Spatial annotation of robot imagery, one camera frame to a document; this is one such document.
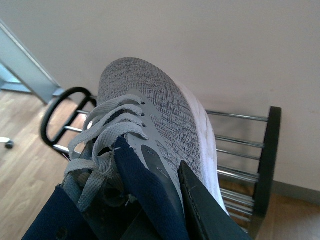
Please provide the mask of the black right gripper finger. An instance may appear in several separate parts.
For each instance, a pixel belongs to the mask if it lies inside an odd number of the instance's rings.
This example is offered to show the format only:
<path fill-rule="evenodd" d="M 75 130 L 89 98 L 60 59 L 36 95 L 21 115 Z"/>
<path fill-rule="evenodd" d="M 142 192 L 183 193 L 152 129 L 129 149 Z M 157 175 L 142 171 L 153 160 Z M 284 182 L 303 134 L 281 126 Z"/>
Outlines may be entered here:
<path fill-rule="evenodd" d="M 192 240 L 249 240 L 185 161 L 179 166 L 186 227 Z"/>

